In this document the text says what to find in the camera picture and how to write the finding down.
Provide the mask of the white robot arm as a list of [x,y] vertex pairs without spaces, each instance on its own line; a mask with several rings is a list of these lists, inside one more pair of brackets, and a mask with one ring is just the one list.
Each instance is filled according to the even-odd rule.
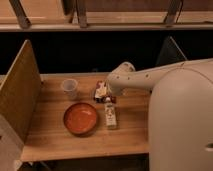
[[137,71],[129,62],[107,76],[109,90],[151,92],[150,171],[213,171],[213,58]]

